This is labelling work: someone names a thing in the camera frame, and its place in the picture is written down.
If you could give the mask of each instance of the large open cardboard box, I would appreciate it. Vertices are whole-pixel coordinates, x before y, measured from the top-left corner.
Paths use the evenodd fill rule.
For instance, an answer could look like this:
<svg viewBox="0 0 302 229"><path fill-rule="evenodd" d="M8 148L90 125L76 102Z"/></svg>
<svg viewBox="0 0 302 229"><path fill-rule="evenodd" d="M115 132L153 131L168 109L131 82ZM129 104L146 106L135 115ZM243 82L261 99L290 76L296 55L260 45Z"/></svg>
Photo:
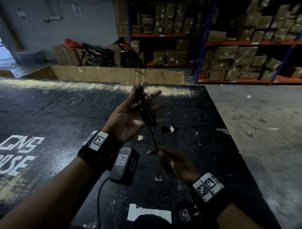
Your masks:
<svg viewBox="0 0 302 229"><path fill-rule="evenodd" d="M52 65L23 76L29 79L185 85L184 72L159 69Z"/></svg>

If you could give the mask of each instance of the black cable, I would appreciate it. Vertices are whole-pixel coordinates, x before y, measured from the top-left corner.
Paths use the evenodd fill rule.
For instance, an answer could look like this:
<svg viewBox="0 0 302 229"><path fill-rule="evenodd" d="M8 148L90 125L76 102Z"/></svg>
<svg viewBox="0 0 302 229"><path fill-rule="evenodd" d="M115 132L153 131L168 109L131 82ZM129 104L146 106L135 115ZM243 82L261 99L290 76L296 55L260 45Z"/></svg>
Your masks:
<svg viewBox="0 0 302 229"><path fill-rule="evenodd" d="M152 104L153 106L153 103L151 101L149 102L146 101L147 95L144 92L144 88L140 84L138 86L134 86L134 88L135 88L135 101L137 103L138 110L140 112L140 115L144 123L149 128L152 134L155 148L158 151L158 147L153 132L151 130L151 127L157 126L156 111L151 111L151 107L150 107L150 104Z"/></svg>
<svg viewBox="0 0 302 229"><path fill-rule="evenodd" d="M100 190L98 191L98 229L101 229L101 217L100 217L100 194L101 194L101 190L103 185L106 183L106 181L109 179L106 178L105 181L102 183Z"/></svg>

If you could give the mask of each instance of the person's right hand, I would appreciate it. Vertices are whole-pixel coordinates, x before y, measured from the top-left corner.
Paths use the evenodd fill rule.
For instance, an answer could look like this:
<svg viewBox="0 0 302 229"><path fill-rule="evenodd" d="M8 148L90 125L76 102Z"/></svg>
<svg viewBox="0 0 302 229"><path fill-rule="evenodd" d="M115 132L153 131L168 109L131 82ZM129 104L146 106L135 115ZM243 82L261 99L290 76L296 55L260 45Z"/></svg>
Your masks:
<svg viewBox="0 0 302 229"><path fill-rule="evenodd" d="M193 163L185 155L176 150L160 149L160 151L149 151L148 154L160 155L161 167L164 173L173 171L176 178L187 185L193 184L201 176Z"/></svg>

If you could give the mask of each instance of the forearm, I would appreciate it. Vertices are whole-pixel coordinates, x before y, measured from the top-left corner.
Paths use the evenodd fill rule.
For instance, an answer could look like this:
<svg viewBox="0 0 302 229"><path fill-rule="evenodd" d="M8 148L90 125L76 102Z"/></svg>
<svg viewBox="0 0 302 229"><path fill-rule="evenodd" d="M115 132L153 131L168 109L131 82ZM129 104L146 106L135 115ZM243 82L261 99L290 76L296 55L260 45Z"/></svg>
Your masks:
<svg viewBox="0 0 302 229"><path fill-rule="evenodd" d="M0 220L0 228L67 228L99 174L76 157Z"/></svg>
<svg viewBox="0 0 302 229"><path fill-rule="evenodd" d="M262 228L233 203L228 205L216 220L220 229Z"/></svg>

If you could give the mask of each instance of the scratched table surface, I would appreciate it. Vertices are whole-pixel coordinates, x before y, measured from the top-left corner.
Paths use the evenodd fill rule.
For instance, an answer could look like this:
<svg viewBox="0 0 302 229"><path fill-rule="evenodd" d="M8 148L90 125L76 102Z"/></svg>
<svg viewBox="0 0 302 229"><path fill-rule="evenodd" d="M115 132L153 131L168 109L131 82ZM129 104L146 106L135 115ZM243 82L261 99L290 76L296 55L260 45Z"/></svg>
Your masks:
<svg viewBox="0 0 302 229"><path fill-rule="evenodd" d="M241 154L204 86L150 85L161 89L156 101L168 105L158 112L166 125L179 128L153 132L158 144L181 149L202 171L209 171L230 192L234 203L264 228L279 225L262 198ZM0 78L0 214L5 215L77 155L85 138L101 129L111 112L127 97L130 86L113 83L61 82ZM130 228L130 204L172 212L178 225L176 204L191 200L189 188L160 172L158 156L147 128L125 146L140 154L132 185L107 181L101 191L103 228ZM97 182L72 225L96 225L97 193L107 171Z"/></svg>

